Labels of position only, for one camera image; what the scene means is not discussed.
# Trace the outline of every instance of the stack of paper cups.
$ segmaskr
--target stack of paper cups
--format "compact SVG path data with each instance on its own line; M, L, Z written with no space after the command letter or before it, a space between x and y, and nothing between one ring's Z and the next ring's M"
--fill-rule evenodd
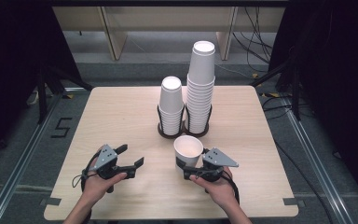
M165 77L161 83L158 104L159 128L164 134L175 135L180 132L183 108L181 80L178 77Z
M185 127L191 133L205 131L211 112L214 80L214 44L196 42L187 74Z

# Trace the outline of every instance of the wooden table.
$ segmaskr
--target wooden table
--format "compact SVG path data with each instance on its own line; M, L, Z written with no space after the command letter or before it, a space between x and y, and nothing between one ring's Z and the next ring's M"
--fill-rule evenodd
M102 87L89 97L68 150L45 218L63 220L80 197L72 179L85 168L103 144L128 144L117 165L132 165L145 157L133 179L115 185L92 210L93 219L178 219L227 217L204 189L184 180L175 170L174 139L158 134L160 87ZM186 86L183 87L184 101ZM241 207L249 217L294 217L296 205L269 126L250 86L215 86L208 133L200 138L207 148L218 147L240 164L231 168L240 190Z

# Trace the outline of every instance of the forearm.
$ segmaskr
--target forearm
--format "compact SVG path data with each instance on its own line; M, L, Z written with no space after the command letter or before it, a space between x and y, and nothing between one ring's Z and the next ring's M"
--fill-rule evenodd
M77 201L74 209L72 209L71 213L68 215L66 220L63 222L64 224L77 224L82 223L84 219L87 217L89 212L91 211L92 206L96 202L92 202L91 200L87 200L82 195L80 199Z
M231 224L252 224L237 202L227 203L221 207L226 212Z

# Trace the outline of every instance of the white paper cup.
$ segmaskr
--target white paper cup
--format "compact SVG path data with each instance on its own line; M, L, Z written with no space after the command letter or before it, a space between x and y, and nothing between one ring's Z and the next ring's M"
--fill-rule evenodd
M186 163L186 166L195 167L203 151L202 142L193 136L182 135L173 142L175 157Z
M169 114L182 110L182 83L178 77L165 77L162 80L158 107Z
M208 84L214 78L214 44L198 41L191 53L188 76L197 84Z

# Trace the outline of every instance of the gray floor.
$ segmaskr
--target gray floor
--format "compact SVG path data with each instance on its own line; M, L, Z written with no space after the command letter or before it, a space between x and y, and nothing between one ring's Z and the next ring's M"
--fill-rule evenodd
M74 54L80 74L85 81L94 86L126 86L126 85L158 85L165 76L186 77L191 49L198 40L209 40L217 46L213 33L166 33L166 32L139 32L129 33L124 51L119 61L111 59L109 49L103 33L65 32L68 44ZM263 34L263 40L273 45L275 34ZM251 46L256 53L263 54L263 50L256 44ZM215 58L216 85L247 85L252 82L252 76L265 74L268 65L255 56L248 54L233 39L230 54L227 61L221 61L218 49ZM263 83L257 87L259 93L275 92L274 84L278 77ZM65 87L75 87L70 82L64 82ZM35 150L29 155L29 160L22 164L25 169L20 175L19 183L9 201L3 207L4 213L0 216L0 223L60 223L46 221L43 218L44 206L41 202L48 198L55 180L60 171L71 139L75 134L76 125L81 117L83 108L89 94L79 91L71 98L58 100L54 112L42 132L42 136L35 146ZM260 103L265 103L269 97L260 96ZM48 100L54 104L54 98ZM268 101L265 108L280 106L282 99ZM334 146L329 141L323 127L307 106L306 94L302 94L300 113L302 120L300 125L304 127L310 142L319 156L329 180L339 198L344 202L351 222L358 223L358 186L351 174L340 159L333 156ZM328 207L333 223L340 221L339 211L336 211L328 192L324 191L324 183L315 173L310 162L309 155L299 140L294 124L290 119L291 112L285 108L266 111L268 125L274 139L284 149L305 174L309 183L301 176L300 172L280 151L282 163L287 173L293 193L299 204L299 214L296 217L253 217L254 223L329 223L327 215L312 187L321 196ZM61 118L62 125L70 127L65 138L51 138L54 134L62 134L62 130L56 130L56 125ZM15 169L24 149L37 129L38 108L37 105L23 111L9 134L7 135L7 147L0 149L0 192L10 179L11 171ZM131 223L150 223L144 221ZM189 220L182 223L193 223ZM194 223L212 223L204 220Z

